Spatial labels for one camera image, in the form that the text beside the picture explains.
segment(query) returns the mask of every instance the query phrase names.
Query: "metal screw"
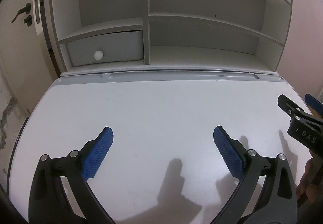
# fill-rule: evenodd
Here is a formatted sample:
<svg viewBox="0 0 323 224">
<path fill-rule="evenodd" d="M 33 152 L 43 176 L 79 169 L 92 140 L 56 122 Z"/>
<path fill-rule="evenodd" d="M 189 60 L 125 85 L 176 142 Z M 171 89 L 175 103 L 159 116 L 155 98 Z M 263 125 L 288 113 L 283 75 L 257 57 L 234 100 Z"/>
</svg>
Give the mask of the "metal screw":
<svg viewBox="0 0 323 224">
<path fill-rule="evenodd" d="M 73 150 L 69 155 L 71 157 L 76 157 L 79 154 L 79 152 L 77 150 Z"/>
<path fill-rule="evenodd" d="M 255 156 L 255 155 L 257 155 L 257 152 L 256 152 L 255 150 L 253 150 L 253 149 L 249 149 L 249 150 L 248 150 L 248 154 L 249 154 L 250 156 Z"/>
<path fill-rule="evenodd" d="M 285 156 L 284 154 L 279 154 L 278 156 L 279 156 L 279 158 L 280 158 L 281 160 L 285 160 L 285 159 L 286 159 L 286 156 Z"/>
<path fill-rule="evenodd" d="M 47 155 L 42 155 L 42 156 L 40 157 L 40 160 L 41 160 L 41 161 L 45 161 L 45 160 L 47 159 L 47 157 L 48 157 Z"/>
</svg>

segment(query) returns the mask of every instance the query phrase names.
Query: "drawer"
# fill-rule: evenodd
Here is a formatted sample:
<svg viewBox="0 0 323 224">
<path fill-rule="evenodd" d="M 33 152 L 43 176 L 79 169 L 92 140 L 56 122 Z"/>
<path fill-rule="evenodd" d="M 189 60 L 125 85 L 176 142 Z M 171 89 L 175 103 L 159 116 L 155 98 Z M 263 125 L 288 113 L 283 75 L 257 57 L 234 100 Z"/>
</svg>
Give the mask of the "drawer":
<svg viewBox="0 0 323 224">
<path fill-rule="evenodd" d="M 67 43 L 74 66 L 143 59 L 143 32 L 91 36 Z"/>
</svg>

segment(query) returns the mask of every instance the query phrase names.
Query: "door handle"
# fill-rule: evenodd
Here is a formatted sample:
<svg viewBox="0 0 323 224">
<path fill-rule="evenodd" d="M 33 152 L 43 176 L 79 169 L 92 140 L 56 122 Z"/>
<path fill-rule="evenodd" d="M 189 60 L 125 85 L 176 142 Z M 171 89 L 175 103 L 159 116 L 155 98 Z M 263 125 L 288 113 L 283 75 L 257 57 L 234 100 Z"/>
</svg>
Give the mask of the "door handle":
<svg viewBox="0 0 323 224">
<path fill-rule="evenodd" d="M 31 10 L 31 4 L 30 3 L 27 3 L 24 8 L 19 9 L 18 13 L 16 14 L 15 18 L 13 19 L 13 21 L 11 21 L 11 23 L 13 23 L 20 14 L 22 14 L 22 13 L 28 14 L 30 12 L 30 10 Z"/>
</svg>

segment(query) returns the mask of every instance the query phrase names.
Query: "white knob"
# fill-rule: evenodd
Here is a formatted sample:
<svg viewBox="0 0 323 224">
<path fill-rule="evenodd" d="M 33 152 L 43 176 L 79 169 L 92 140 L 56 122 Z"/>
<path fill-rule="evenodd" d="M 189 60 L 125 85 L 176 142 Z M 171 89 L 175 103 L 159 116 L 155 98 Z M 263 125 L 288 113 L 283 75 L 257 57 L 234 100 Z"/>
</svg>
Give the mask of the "white knob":
<svg viewBox="0 0 323 224">
<path fill-rule="evenodd" d="M 96 60 L 101 60 L 103 58 L 103 52 L 101 50 L 95 51 L 94 58 Z"/>
</svg>

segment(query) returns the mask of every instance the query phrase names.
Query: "shelf divider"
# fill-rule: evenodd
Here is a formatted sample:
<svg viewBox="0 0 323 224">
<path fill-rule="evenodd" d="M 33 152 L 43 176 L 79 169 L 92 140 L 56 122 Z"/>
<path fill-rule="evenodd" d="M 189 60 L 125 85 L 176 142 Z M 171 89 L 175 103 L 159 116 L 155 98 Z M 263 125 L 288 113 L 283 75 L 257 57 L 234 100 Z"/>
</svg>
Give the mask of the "shelf divider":
<svg viewBox="0 0 323 224">
<path fill-rule="evenodd" d="M 150 63 L 150 26 L 148 15 L 150 13 L 150 0 L 143 0 L 143 54 L 145 65 Z"/>
</svg>

